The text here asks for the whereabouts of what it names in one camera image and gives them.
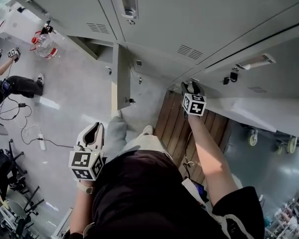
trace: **red cap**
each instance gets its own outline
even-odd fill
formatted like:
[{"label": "red cap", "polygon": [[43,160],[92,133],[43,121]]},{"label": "red cap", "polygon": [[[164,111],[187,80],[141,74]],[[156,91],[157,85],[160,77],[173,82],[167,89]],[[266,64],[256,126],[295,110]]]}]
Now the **red cap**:
[{"label": "red cap", "polygon": [[33,37],[32,40],[31,40],[31,42],[33,44],[37,44],[38,43],[38,37]]}]

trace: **gray floor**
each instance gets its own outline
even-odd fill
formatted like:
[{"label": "gray floor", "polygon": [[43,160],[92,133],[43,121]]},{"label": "gray floor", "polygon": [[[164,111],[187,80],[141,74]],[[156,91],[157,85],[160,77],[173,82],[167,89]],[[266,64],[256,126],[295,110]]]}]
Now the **gray floor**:
[{"label": "gray floor", "polygon": [[270,133],[258,134],[258,143],[247,143],[249,131],[232,123],[232,133],[225,150],[232,173],[243,186],[254,186],[264,195],[264,216],[272,216],[299,192],[299,147],[295,153],[275,153],[276,140]]},{"label": "gray floor", "polygon": [[[11,95],[11,98],[31,106],[32,115],[28,118],[27,126],[38,125],[46,139],[74,146],[78,133],[87,125],[101,121],[106,127],[110,121],[111,76],[67,40],[59,43],[66,51],[61,51],[51,60],[30,52],[28,46],[20,47],[21,58],[12,65],[10,75],[36,79],[39,73],[43,73],[46,84],[41,99],[15,95]],[[0,39],[0,49],[3,49],[1,64],[13,47],[12,43]],[[129,126],[127,139],[137,136],[147,124],[156,124],[166,92],[159,83],[146,76],[142,78],[143,82],[139,85],[138,79],[131,76],[131,97],[136,103],[122,110]],[[2,111],[14,107],[14,102],[6,100]],[[11,118],[15,112],[5,113],[2,117]],[[39,185],[39,198],[45,199],[45,203],[39,207],[40,215],[34,217],[36,228],[49,236],[74,203],[76,186],[72,171],[68,168],[71,149],[46,142],[46,151],[42,151],[39,141],[25,145],[21,141],[20,127],[24,126],[24,116],[27,114],[29,109],[23,108],[14,120],[0,120],[9,132],[9,136],[0,136],[0,148],[8,148],[8,140],[13,138],[15,152],[24,151],[25,156],[18,159],[18,163],[28,171],[28,185],[33,189]],[[29,128],[24,134],[25,141],[38,137],[39,128]]]}]

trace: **plastic bottle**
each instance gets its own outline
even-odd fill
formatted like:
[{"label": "plastic bottle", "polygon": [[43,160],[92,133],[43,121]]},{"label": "plastic bottle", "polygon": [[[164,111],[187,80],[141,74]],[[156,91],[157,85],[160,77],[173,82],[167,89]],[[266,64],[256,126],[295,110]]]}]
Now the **plastic bottle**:
[{"label": "plastic bottle", "polygon": [[34,52],[43,58],[51,59],[58,53],[57,44],[48,34],[41,34],[39,37],[32,38],[31,41],[35,45]]}]

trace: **watch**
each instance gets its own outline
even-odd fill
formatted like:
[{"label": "watch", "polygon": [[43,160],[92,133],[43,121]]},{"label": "watch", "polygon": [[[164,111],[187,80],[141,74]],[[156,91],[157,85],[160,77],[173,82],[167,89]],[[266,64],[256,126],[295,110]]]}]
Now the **watch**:
[{"label": "watch", "polygon": [[83,184],[81,184],[80,181],[78,181],[78,182],[76,183],[76,186],[77,186],[78,189],[84,191],[84,192],[87,193],[87,194],[93,194],[94,189],[95,189],[94,187],[87,187],[87,186],[84,186]]}]

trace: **wheel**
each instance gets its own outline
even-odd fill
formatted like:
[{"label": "wheel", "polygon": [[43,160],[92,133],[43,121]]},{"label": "wheel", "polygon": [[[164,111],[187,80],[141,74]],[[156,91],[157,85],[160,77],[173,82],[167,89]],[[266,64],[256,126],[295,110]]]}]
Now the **wheel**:
[{"label": "wheel", "polygon": [[257,134],[252,134],[250,137],[248,137],[248,144],[250,146],[255,146],[257,144],[258,138]]},{"label": "wheel", "polygon": [[297,138],[292,136],[289,141],[288,141],[288,146],[287,146],[287,150],[288,153],[294,153],[297,147]]},{"label": "wheel", "polygon": [[277,153],[278,155],[280,155],[280,154],[282,153],[283,149],[284,149],[284,144],[283,144],[282,142],[280,142],[280,143],[278,144],[276,153]]}]

